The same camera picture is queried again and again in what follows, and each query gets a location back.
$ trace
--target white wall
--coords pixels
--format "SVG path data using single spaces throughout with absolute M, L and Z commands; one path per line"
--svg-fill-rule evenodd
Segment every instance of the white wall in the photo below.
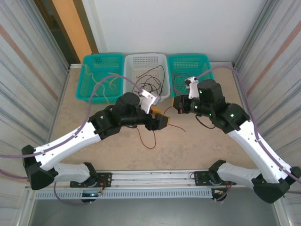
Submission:
M 235 61 L 266 0 L 83 0 L 100 52 Z

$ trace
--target table surface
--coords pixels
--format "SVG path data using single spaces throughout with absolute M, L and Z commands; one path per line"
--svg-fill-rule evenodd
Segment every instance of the table surface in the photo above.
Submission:
M 53 134 L 53 140 L 77 128 L 87 114 L 88 104 L 76 98 L 79 68 L 71 70 L 61 111 Z M 232 72 L 227 69 L 214 71 L 214 79 L 220 83 L 226 101 L 241 105 Z M 158 104 L 164 111 L 171 106 L 171 97 Z M 107 105 L 92 105 L 91 115 Z M 147 149 L 139 139 L 137 129 L 122 128 L 119 134 L 89 145 L 65 158 L 63 163 L 90 162 L 96 170 L 190 170 L 207 169 L 219 159 L 241 167 L 255 168 L 244 150 L 220 129 L 207 129 L 200 125 L 194 114 L 177 114 L 174 108 L 166 115 L 170 123 L 186 130 L 168 126 L 155 131 L 156 147 Z M 208 118 L 201 121 L 212 126 Z M 144 143 L 152 147 L 154 135 L 144 126 L 138 127 Z

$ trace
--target plastic basket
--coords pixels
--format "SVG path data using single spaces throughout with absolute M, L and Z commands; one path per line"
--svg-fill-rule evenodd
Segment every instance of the plastic basket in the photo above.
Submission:
M 169 56 L 167 60 L 172 97 L 188 95 L 188 90 L 184 84 L 185 79 L 189 76 L 197 77 L 211 68 L 208 57 L 203 54 L 173 55 Z M 209 72 L 207 75 L 199 78 L 198 81 L 205 79 L 214 79 L 213 73 Z
M 155 79 L 152 79 L 150 76 L 145 76 L 142 79 L 138 78 L 140 75 L 146 73 L 148 70 L 155 67 L 158 68 L 149 71 L 147 74 L 158 78 L 160 82 L 158 81 L 156 82 Z M 170 95 L 170 83 L 169 83 L 167 59 L 164 54 L 147 53 L 147 54 L 132 54 L 126 56 L 124 76 L 129 78 L 133 82 L 137 83 L 139 87 L 143 86 L 142 85 L 143 83 L 148 82 L 153 87 L 159 88 L 159 84 L 161 83 L 162 85 L 161 102 L 165 98 L 169 97 Z M 145 89 L 146 91 L 150 91 L 151 87 L 150 85 L 144 86 L 143 89 Z M 137 93 L 137 89 L 136 88 L 133 89 L 133 85 L 125 81 L 123 83 L 123 92 Z
M 123 75 L 124 56 L 122 54 L 93 54 L 84 57 L 79 76 L 76 97 L 89 101 L 97 82 L 116 73 Z M 123 79 L 109 78 L 99 86 L 92 98 L 93 104 L 115 103 L 123 94 Z

